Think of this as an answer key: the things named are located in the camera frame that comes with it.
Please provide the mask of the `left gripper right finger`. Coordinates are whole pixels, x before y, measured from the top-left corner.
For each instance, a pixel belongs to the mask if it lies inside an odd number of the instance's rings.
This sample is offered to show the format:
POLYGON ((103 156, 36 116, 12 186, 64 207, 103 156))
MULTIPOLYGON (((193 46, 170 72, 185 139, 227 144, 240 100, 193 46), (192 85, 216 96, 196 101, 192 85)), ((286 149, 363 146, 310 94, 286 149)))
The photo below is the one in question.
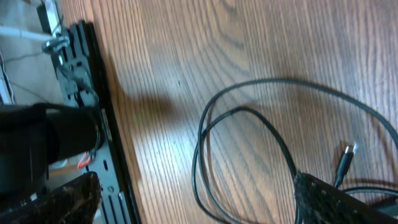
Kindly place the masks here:
POLYGON ((297 208, 304 223, 397 224, 397 214, 390 216, 351 196, 355 193, 396 196, 396 190, 381 187, 339 190, 304 172, 298 172, 295 176, 294 189, 297 208))

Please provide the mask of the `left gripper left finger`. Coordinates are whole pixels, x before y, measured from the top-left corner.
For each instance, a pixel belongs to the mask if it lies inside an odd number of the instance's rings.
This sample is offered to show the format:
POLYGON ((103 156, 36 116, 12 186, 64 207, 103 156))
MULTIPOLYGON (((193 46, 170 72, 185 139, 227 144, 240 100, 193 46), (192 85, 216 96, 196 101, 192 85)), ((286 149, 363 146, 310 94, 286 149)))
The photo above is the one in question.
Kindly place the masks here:
POLYGON ((9 206, 1 223, 93 223, 100 200, 100 180, 89 171, 41 198, 9 206))

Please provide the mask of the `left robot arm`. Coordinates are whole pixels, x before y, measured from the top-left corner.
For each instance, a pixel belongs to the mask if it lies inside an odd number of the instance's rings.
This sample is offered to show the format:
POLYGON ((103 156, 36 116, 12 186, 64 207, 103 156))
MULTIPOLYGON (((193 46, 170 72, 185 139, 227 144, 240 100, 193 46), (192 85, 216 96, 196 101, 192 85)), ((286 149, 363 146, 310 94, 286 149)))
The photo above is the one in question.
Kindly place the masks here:
MULTIPOLYGON (((44 105, 1 111, 1 223, 92 223, 100 201, 95 172, 83 174, 51 194, 23 205, 45 180, 58 150, 44 105)), ((305 223, 397 223, 397 219, 351 197, 355 192, 396 190, 357 187, 339 190, 299 171, 293 173, 295 201, 305 223)))

